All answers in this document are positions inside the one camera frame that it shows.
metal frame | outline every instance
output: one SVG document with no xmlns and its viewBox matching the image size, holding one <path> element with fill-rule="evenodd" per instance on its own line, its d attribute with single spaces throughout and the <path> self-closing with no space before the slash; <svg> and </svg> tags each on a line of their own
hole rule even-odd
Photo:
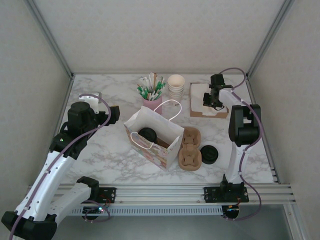
<svg viewBox="0 0 320 240">
<path fill-rule="evenodd" d="M 252 77 L 254 72 L 257 70 L 258 65 L 260 64 L 262 58 L 264 57 L 265 53 L 267 52 L 272 40 L 275 38 L 281 24 L 283 23 L 285 17 L 287 16 L 291 6 L 295 0 L 284 0 L 278 14 L 276 15 L 269 31 L 267 32 L 257 54 L 255 55 L 255 58 L 253 62 L 251 63 L 249 70 L 247 72 L 248 78 Z"/>
<path fill-rule="evenodd" d="M 92 206 L 79 206 L 74 208 L 68 216 L 83 216 L 86 209 Z M 222 215 L 223 209 L 219 205 L 202 206 L 110 206 L 111 216 L 208 216 Z M 99 216 L 106 215 L 105 211 L 100 211 Z"/>
<path fill-rule="evenodd" d="M 61 64 L 61 66 L 65 70 L 66 74 L 68 74 L 68 76 L 71 78 L 73 76 L 71 69 L 68 66 L 68 63 L 67 63 L 65 57 L 63 56 L 62 52 L 60 51 L 59 46 L 56 43 L 53 35 L 51 34 L 44 18 L 42 17 L 42 15 L 36 5 L 36 3 L 34 2 L 34 0 L 24 0 L 24 3 L 27 6 L 27 8 L 29 9 L 32 16 L 34 17 L 35 22 L 38 24 L 39 28 L 41 29 L 45 39 L 47 40 L 48 44 L 50 45 L 50 47 L 51 47 L 54 55 L 58 59 L 59 63 Z"/>
<path fill-rule="evenodd" d="M 290 184 L 252 184 L 261 195 L 262 204 L 295 204 Z M 74 185 L 60 184 L 53 201 L 67 193 Z M 221 206 L 221 203 L 206 203 L 204 187 L 218 187 L 219 184 L 100 184 L 101 188 L 117 188 L 113 206 Z M 242 205 L 258 205 L 256 193 L 247 187 L 250 201 Z"/>
<path fill-rule="evenodd" d="M 276 33 L 278 32 L 282 22 L 284 21 L 287 13 L 289 12 L 291 6 L 295 0 L 284 0 L 275 20 L 273 21 L 269 31 L 267 32 L 253 62 L 251 63 L 247 76 L 248 79 L 253 76 L 254 72 L 258 68 L 263 56 L 265 55 L 267 49 L 269 48 L 272 40 L 274 39 Z M 53 35 L 51 34 L 47 24 L 44 21 L 37 5 L 34 0 L 24 0 L 27 8 L 37 22 L 39 28 L 41 29 L 45 39 L 47 40 L 49 46 L 53 50 L 53 53 L 57 57 L 61 66 L 70 77 L 70 83 L 67 88 L 65 98 L 63 100 L 61 112 L 56 124 L 55 134 L 59 131 L 65 108 L 68 103 L 70 92 L 74 82 L 74 74 L 72 73 L 66 59 L 64 58 L 58 44 L 56 43 Z M 255 97 L 250 85 L 250 82 L 247 81 L 247 87 L 250 94 L 252 103 L 255 103 Z M 279 183 L 282 182 L 282 178 L 279 173 L 276 171 L 275 161 L 273 159 L 272 153 L 270 151 L 270 146 L 268 140 L 263 136 L 263 143 L 265 146 L 266 154 L 269 160 L 270 168 L 272 175 L 275 181 Z M 218 184 L 106 184 L 101 185 L 101 187 L 116 187 L 117 196 L 116 202 L 112 205 L 115 208 L 115 211 L 124 210 L 124 215 L 128 216 L 134 214 L 137 215 L 139 211 L 146 208 L 152 209 L 161 209 L 163 210 L 172 210 L 173 208 L 187 208 L 189 211 L 199 211 L 200 212 L 205 208 L 206 211 L 210 211 L 210 208 L 217 208 L 219 205 L 217 203 L 205 203 L 203 187 L 213 186 L 216 187 Z M 294 240 L 307 240 L 309 239 L 307 232 L 305 231 L 304 225 L 302 223 L 301 216 L 297 205 L 295 204 L 295 198 L 293 196 L 292 189 L 289 184 L 253 184 L 253 186 L 258 190 L 262 197 L 262 204 L 280 204 L 284 206 L 284 210 L 287 216 L 288 225 L 290 227 L 292 236 Z M 61 195 L 65 194 L 69 189 L 73 187 L 72 184 L 61 184 L 58 188 L 53 199 L 57 199 Z M 242 203 L 242 205 L 257 205 L 259 203 L 256 194 L 252 191 L 251 188 L 248 189 L 249 199 L 248 203 Z M 70 216 L 74 214 L 79 214 L 79 208 L 82 209 L 83 206 L 79 206 L 78 209 L 75 209 L 70 213 Z"/>
<path fill-rule="evenodd" d="M 68 100 L 69 100 L 69 97 L 70 97 L 70 93 L 71 93 L 71 90 L 72 90 L 72 86 L 74 85 L 75 77 L 76 76 L 72 76 L 70 78 L 70 81 L 69 81 L 68 87 L 67 87 L 66 92 L 65 92 L 65 96 L 64 96 L 64 99 L 63 99 L 62 107 L 61 107 L 61 110 L 60 110 L 60 113 L 59 113 L 59 117 L 58 117 L 58 120 L 56 122 L 54 133 L 53 133 L 52 137 L 57 135 L 59 130 L 60 130 L 62 119 L 64 118 L 65 110 L 66 110 L 66 107 L 67 107 L 67 104 L 68 104 Z"/>
<path fill-rule="evenodd" d="M 311 239 L 306 231 L 298 206 L 296 204 L 284 204 L 283 208 L 293 240 Z"/>
</svg>

white paper cup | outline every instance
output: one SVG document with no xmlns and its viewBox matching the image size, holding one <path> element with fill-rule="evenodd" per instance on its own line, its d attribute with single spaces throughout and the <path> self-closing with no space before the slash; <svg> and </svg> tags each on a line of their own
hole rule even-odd
<svg viewBox="0 0 320 240">
<path fill-rule="evenodd" d="M 168 93 L 169 93 L 169 95 L 170 95 L 171 97 L 180 97 L 181 95 L 184 94 L 184 91 L 182 91 L 182 92 L 177 92 L 177 93 L 174 93 L 174 92 L 168 92 Z"/>
<path fill-rule="evenodd" d="M 179 88 L 171 88 L 170 86 L 168 86 L 168 90 L 171 91 L 171 92 L 180 92 L 184 88 L 185 88 L 185 86 L 181 86 Z"/>
<path fill-rule="evenodd" d="M 172 90 L 180 90 L 181 88 L 184 88 L 185 82 L 185 78 L 178 74 L 171 75 L 167 80 L 168 86 Z"/>
<path fill-rule="evenodd" d="M 168 89 L 168 93 L 171 93 L 171 94 L 180 94 L 180 93 L 183 93 L 184 92 L 184 89 L 181 89 L 179 91 L 172 91 L 170 89 Z"/>
</svg>

pink cup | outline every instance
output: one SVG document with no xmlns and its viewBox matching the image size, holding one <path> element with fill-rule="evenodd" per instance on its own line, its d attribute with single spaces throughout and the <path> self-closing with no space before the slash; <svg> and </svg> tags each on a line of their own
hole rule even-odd
<svg viewBox="0 0 320 240">
<path fill-rule="evenodd" d="M 162 96 L 154 101 L 143 99 L 143 106 L 150 108 L 151 110 L 155 110 L 156 107 L 158 107 L 160 104 L 162 104 Z M 162 114 L 162 106 L 160 106 L 157 110 L 155 110 L 155 112 L 158 114 Z"/>
</svg>

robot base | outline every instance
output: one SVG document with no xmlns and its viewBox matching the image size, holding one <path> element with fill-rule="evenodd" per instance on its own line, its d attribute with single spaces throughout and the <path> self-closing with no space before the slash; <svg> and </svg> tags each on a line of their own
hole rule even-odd
<svg viewBox="0 0 320 240">
<path fill-rule="evenodd" d="M 206 203 L 248 203 L 249 197 L 245 184 L 229 183 L 223 175 L 220 186 L 207 186 L 203 188 Z"/>
</svg>

white wall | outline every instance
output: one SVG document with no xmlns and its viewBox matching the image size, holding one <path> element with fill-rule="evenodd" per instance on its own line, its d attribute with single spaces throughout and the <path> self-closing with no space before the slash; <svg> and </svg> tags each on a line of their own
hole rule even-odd
<svg viewBox="0 0 320 240">
<path fill-rule="evenodd" d="M 320 1 L 296 0 L 251 80 L 275 163 L 320 239 Z"/>
<path fill-rule="evenodd" d="M 22 0 L 0 1 L 0 217 L 42 168 L 68 77 Z M 0 224 L 0 239 L 9 231 Z"/>
<path fill-rule="evenodd" d="M 248 69 L 283 0 L 36 0 L 75 73 Z"/>
</svg>

